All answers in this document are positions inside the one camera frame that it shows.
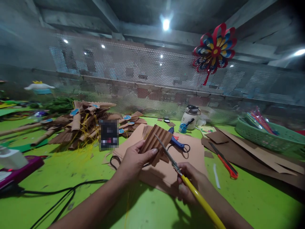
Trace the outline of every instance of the red paper flower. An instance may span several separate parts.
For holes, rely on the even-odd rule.
[[[194,55],[198,56],[193,66],[196,66],[198,72],[207,72],[206,85],[210,74],[214,74],[217,68],[224,68],[228,65],[228,59],[235,55],[231,50],[237,43],[236,38],[232,38],[235,28],[227,30],[225,23],[220,24],[214,30],[213,36],[210,33],[202,35],[200,45],[194,49]]]

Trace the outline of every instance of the hand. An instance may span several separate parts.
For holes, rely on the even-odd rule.
[[[195,167],[193,167],[189,162],[178,163],[182,174],[187,177],[198,192],[204,196],[206,185],[210,184],[208,178],[201,172],[199,172]],[[198,201],[190,191],[190,189],[183,183],[182,179],[178,175],[177,178],[179,184],[179,200],[183,200],[183,203],[186,204],[197,204]]]
[[[120,179],[130,182],[136,179],[143,168],[158,152],[157,149],[151,149],[143,154],[139,154],[145,140],[139,141],[126,150],[125,156],[115,175]]]

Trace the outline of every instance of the green table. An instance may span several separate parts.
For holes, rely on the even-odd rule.
[[[145,118],[149,125],[158,124],[169,129],[169,126],[155,118]],[[16,128],[30,123],[33,120],[4,121],[0,123],[1,130]],[[178,121],[173,121],[175,132],[178,131]],[[233,127],[218,126],[232,134],[238,135]],[[3,136],[1,139],[17,140],[11,146],[31,143],[41,136],[43,130],[28,130]],[[199,130],[188,133],[193,137],[201,138]],[[20,183],[21,187],[32,191],[56,191],[74,186],[86,180],[110,179],[114,171],[108,165],[101,165],[103,157],[109,151],[99,152],[98,147],[89,145],[87,148],[76,151],[57,152],[58,145],[45,145],[25,155],[50,155],[45,165],[32,173]],[[214,163],[217,166],[221,189],[216,190],[224,196],[236,211],[244,217],[254,228],[292,228],[300,216],[302,204],[267,184],[237,168],[239,178],[231,180],[228,171],[221,161],[214,157],[205,158],[209,179],[216,187],[213,172]],[[64,214],[76,207],[101,184],[83,185],[77,189],[71,206]],[[0,199],[0,228],[27,229],[40,216],[52,207],[63,194],[40,197],[9,197]],[[54,210],[37,228],[47,228],[62,209],[64,203]],[[169,195],[137,182],[131,185],[121,199],[116,203],[103,221],[101,228],[203,228],[210,225],[209,220],[198,211],[183,205],[182,202]]]

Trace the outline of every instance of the metal mesh panel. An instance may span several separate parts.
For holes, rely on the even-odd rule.
[[[2,78],[10,81],[6,87],[14,87],[23,98],[39,100],[22,88],[42,80],[56,87],[55,96],[113,102],[119,112],[139,110],[179,120],[195,97],[201,118],[211,123],[234,125],[238,116],[258,105],[277,123],[304,125],[301,73],[233,60],[203,86],[206,74],[196,72],[190,53],[80,34],[49,34],[57,72],[2,66]]]

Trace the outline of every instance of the scissors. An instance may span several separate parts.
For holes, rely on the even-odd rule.
[[[206,202],[206,200],[202,197],[202,195],[197,191],[197,189],[194,187],[194,185],[190,182],[190,180],[185,177],[181,170],[179,169],[177,163],[174,161],[174,159],[172,158],[172,156],[168,153],[168,151],[166,150],[165,146],[163,145],[163,143],[161,142],[161,140],[158,138],[158,136],[155,134],[156,138],[158,139],[158,141],[160,142],[161,146],[164,148],[165,154],[168,157],[169,161],[172,163],[172,166],[174,167],[174,169],[176,170],[176,172],[178,173],[178,175],[181,177],[181,179],[183,180],[183,183],[191,190],[192,194],[194,195],[194,197],[197,199],[197,201],[201,204],[201,206],[203,207],[203,209],[207,212],[208,216],[210,217],[210,219],[213,221],[214,225],[218,228],[218,229],[225,229],[225,226],[223,225],[223,223],[221,222],[221,220],[219,219],[219,217],[216,215],[216,213],[214,212],[214,210],[211,208],[211,206]]]

